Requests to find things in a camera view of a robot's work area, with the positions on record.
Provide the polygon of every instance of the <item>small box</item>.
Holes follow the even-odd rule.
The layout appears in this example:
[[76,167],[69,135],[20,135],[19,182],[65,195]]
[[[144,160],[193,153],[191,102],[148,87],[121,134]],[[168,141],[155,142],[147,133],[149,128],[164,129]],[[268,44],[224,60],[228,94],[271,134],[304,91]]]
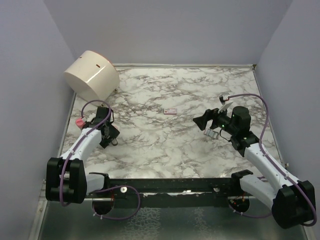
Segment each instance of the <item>small box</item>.
[[204,135],[207,135],[213,139],[218,139],[219,138],[219,133],[216,131],[211,130],[210,128],[206,128],[204,131]]
[[175,115],[175,114],[177,114],[177,109],[176,108],[165,108],[163,110],[163,113],[165,115]]

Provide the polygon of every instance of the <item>white cylindrical container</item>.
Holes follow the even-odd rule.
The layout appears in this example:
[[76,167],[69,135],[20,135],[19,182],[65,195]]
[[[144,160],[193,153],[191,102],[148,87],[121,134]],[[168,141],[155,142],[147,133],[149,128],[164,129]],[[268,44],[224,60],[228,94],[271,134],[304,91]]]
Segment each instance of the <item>white cylindrical container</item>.
[[85,51],[63,75],[69,86],[86,101],[106,100],[120,83],[115,67],[93,51]]

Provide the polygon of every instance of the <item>marble tabletop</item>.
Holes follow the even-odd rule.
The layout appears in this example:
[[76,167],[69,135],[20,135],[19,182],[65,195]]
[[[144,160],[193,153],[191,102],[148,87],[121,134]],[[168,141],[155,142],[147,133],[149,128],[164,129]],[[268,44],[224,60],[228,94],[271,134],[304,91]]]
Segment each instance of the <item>marble tabletop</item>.
[[[84,163],[86,173],[108,173],[111,178],[214,178],[230,177],[248,169],[259,171],[223,138],[213,139],[192,121],[206,109],[219,108],[221,93],[259,94],[250,68],[117,68],[120,86],[107,101],[120,131],[117,146],[98,146]],[[76,97],[63,151],[80,135],[75,120],[86,102]],[[251,130],[259,136],[265,111],[258,98],[234,98],[251,115]],[[164,115],[177,108],[177,115]],[[85,116],[96,106],[88,105]],[[268,127],[263,143],[280,160]]]

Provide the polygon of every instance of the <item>gray wall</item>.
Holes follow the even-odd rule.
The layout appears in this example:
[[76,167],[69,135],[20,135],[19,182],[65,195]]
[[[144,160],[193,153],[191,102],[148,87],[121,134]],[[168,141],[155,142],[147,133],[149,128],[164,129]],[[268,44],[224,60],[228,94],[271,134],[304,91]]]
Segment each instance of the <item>gray wall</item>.
[[[320,1],[294,0],[257,65],[284,161],[320,206]],[[314,227],[320,237],[319,227]]]
[[74,57],[256,64],[292,0],[44,0]]
[[0,4],[0,239],[27,239],[73,92],[73,56],[41,0]]

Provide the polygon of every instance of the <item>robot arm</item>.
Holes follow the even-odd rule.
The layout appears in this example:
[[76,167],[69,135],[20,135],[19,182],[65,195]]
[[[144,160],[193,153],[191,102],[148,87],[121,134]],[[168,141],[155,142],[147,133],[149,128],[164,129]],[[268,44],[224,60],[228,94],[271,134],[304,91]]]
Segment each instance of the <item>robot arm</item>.
[[120,132],[112,125],[111,116],[104,124],[91,131],[92,128],[106,118],[108,112],[109,109],[107,107],[99,106],[95,118],[92,121],[85,123],[81,135],[72,147],[59,158],[52,157],[48,161],[45,186],[45,196],[47,200],[59,201],[60,199],[61,171],[64,162],[70,153],[72,153],[72,156],[66,167],[66,172],[68,172],[68,174],[65,174],[63,179],[63,198],[66,202],[82,203],[86,195],[105,187],[107,174],[98,172],[85,174],[84,161],[88,159],[89,155],[99,144],[103,148],[106,148],[120,134]]
[[253,195],[271,209],[274,219],[282,228],[303,224],[314,218],[306,199],[288,178],[302,189],[315,208],[313,185],[309,181],[300,181],[268,154],[263,144],[259,143],[259,138],[250,131],[251,116],[246,107],[234,107],[231,117],[227,116],[227,107],[223,106],[220,109],[208,109],[203,116],[193,119],[202,131],[210,120],[210,129],[219,127],[229,133],[229,142],[233,148],[257,167],[267,179],[268,183],[265,183],[248,170],[233,173],[231,176],[238,179],[238,184],[244,192]]

